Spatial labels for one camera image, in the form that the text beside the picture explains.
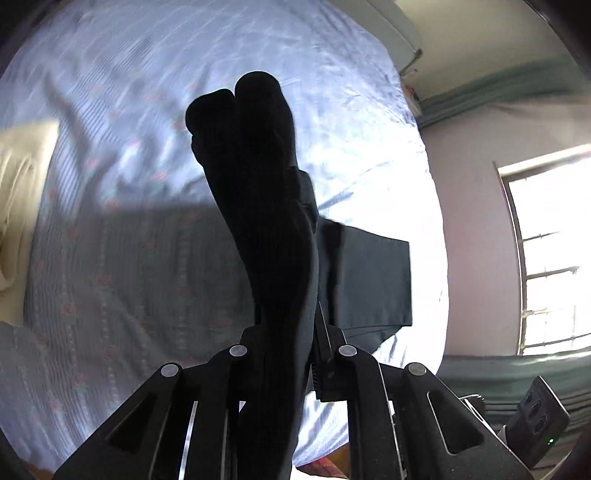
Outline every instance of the folded black fabric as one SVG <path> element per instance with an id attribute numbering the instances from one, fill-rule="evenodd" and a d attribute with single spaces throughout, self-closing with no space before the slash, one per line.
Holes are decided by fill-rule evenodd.
<path id="1" fill-rule="evenodd" d="M 348 343 L 371 353 L 412 325 L 408 242 L 320 217 L 316 243 L 324 319 Z"/>

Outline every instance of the cream fabric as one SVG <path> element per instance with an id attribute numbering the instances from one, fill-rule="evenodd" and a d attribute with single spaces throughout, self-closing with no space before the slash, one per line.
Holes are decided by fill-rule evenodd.
<path id="1" fill-rule="evenodd" d="M 0 132 L 0 322 L 22 326 L 31 241 L 59 124 Z"/>

